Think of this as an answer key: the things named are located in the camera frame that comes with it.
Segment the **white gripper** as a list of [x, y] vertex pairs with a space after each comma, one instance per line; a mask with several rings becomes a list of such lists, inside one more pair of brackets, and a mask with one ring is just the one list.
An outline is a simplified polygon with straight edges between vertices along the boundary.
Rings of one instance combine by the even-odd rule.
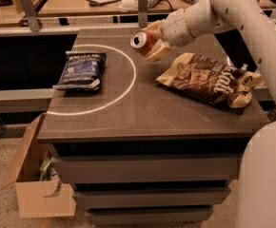
[[162, 36], [144, 59], [147, 62], [158, 61], [172, 52], [171, 46], [183, 47], [194, 41], [194, 37], [188, 29], [186, 13], [184, 9], [178, 9], [168, 15], [163, 21], [157, 20], [144, 28], [153, 36]]

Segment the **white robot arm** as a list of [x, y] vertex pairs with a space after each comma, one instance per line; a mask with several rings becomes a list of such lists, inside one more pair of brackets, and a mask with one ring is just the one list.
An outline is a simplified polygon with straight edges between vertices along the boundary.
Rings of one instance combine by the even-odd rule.
[[[227, 27], [238, 30], [258, 68], [241, 88], [265, 85], [276, 105], [276, 24], [258, 0], [202, 0], [146, 27], [166, 51]], [[276, 121], [258, 130], [244, 152], [239, 173], [236, 228], [276, 228]]]

